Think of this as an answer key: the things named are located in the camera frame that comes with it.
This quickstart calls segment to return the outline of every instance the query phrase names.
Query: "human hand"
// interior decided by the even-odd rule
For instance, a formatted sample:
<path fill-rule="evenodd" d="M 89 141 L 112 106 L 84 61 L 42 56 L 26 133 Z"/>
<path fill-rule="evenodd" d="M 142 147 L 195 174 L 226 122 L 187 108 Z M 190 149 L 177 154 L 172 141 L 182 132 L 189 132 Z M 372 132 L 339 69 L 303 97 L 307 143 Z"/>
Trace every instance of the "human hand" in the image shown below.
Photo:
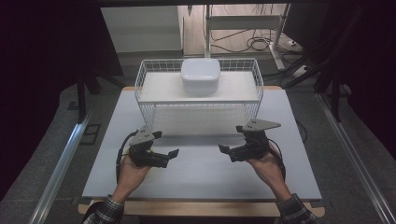
<path fill-rule="evenodd" d="M 120 178 L 112 199 L 124 203 L 128 196 L 137 189 L 151 167 L 137 167 L 129 156 L 125 156 L 120 165 Z"/>
<path fill-rule="evenodd" d="M 271 143 L 269 145 L 273 151 L 279 154 Z M 291 198 L 291 193 L 283 180 L 276 158 L 271 153 L 267 153 L 259 160 L 250 159 L 247 162 L 253 167 L 257 176 L 271 188 L 277 199 L 286 201 Z"/>

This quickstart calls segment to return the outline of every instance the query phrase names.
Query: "plaid sleeve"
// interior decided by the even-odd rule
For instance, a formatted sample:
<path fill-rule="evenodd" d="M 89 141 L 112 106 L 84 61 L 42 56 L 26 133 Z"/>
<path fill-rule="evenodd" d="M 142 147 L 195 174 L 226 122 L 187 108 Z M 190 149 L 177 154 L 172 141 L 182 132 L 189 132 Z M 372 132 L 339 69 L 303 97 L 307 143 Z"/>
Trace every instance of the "plaid sleeve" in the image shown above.
<path fill-rule="evenodd" d="M 108 195 L 105 202 L 90 215 L 83 224 L 113 224 L 118 223 L 122 217 L 124 205 L 116 203 Z"/>
<path fill-rule="evenodd" d="M 317 219 L 317 217 L 315 217 L 314 214 L 306 209 L 305 205 L 301 202 L 297 194 L 293 194 L 293 196 L 285 202 L 276 203 L 276 206 L 279 209 L 280 215 L 282 216 L 282 220 L 284 223 L 322 223 L 320 220 Z"/>

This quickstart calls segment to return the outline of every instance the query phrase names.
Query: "wire basket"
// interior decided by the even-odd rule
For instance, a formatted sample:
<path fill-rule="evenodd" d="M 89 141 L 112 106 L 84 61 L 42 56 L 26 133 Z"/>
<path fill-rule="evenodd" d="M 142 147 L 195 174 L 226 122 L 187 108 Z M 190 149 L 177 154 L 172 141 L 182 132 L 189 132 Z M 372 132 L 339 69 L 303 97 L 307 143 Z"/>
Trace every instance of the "wire basket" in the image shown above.
<path fill-rule="evenodd" d="M 263 85 L 255 59 L 218 59 L 219 89 L 202 95 L 184 92 L 183 59 L 144 60 L 135 97 L 146 125 L 163 135 L 229 135 L 255 119 Z"/>

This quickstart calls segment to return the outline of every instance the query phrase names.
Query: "white box with lid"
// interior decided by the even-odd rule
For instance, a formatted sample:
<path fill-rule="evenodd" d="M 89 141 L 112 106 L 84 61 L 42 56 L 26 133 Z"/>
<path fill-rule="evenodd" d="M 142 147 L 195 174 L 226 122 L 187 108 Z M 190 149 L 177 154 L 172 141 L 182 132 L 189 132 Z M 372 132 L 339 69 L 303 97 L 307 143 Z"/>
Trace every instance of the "white box with lid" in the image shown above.
<path fill-rule="evenodd" d="M 209 94 L 218 90 L 220 65 L 216 59 L 187 59 L 181 65 L 180 74 L 186 92 Z"/>

